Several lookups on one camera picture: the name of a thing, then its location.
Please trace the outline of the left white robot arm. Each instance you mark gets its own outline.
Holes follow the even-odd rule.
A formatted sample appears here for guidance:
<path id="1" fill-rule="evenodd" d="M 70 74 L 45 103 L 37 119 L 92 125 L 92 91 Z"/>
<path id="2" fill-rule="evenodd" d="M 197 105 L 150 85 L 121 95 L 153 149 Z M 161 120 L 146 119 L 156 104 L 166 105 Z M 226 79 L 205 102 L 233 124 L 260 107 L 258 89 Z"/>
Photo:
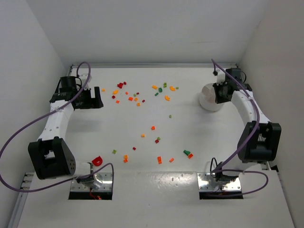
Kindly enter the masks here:
<path id="1" fill-rule="evenodd" d="M 38 140 L 28 145 L 31 161 L 40 180 L 86 176 L 91 172 L 91 163 L 77 161 L 65 142 L 68 123 L 76 109 L 99 109 L 104 106 L 100 88 L 90 88 L 86 80 L 91 80 L 91 77 L 61 77 L 61 87 L 50 99 L 52 114 Z"/>

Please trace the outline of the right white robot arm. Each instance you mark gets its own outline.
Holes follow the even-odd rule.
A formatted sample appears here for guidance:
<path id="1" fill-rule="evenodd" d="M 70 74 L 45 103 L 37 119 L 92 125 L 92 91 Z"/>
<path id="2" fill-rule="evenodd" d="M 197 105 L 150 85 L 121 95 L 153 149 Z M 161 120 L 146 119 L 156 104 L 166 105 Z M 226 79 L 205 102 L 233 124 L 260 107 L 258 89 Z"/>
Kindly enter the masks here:
<path id="1" fill-rule="evenodd" d="M 276 158 L 281 125 L 270 121 L 256 103 L 252 88 L 242 78 L 240 68 L 225 69 L 222 74 L 213 71 L 217 81 L 213 84 L 215 102 L 231 102 L 240 114 L 244 130 L 237 144 L 237 150 L 225 161 L 216 165 L 212 176 L 217 181 L 228 182 L 249 167 Z"/>

